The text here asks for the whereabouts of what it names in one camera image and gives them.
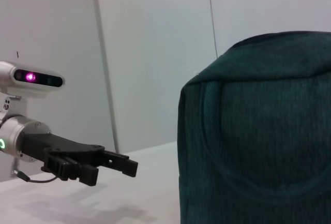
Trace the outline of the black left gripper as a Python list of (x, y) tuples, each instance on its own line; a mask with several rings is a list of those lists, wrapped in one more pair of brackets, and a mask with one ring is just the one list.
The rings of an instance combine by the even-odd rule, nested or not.
[(78, 143), (50, 133), (25, 134), (21, 152), (44, 162), (45, 170), (62, 181), (79, 180), (87, 186), (96, 185), (99, 165), (129, 177), (136, 177), (138, 169), (138, 163), (127, 155), (105, 151), (101, 145)]

